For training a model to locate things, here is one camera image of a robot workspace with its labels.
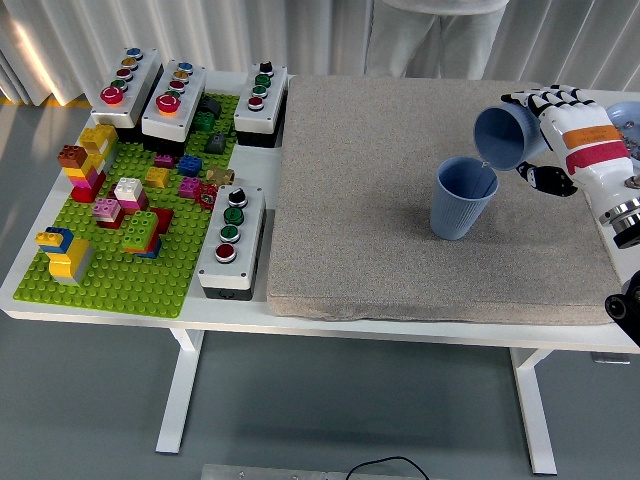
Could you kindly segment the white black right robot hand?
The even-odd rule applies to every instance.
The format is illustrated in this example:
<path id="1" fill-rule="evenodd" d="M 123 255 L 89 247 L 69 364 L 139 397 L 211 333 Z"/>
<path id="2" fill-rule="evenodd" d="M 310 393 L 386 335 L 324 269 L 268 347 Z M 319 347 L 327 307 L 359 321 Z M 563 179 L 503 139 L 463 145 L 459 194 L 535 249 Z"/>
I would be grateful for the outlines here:
<path id="1" fill-rule="evenodd" d="M 527 108 L 538 119 L 542 137 L 571 181 L 586 192 L 595 216 L 639 198 L 639 191 L 626 184 L 634 165 L 620 133 L 585 92 L 551 85 L 501 99 Z"/>

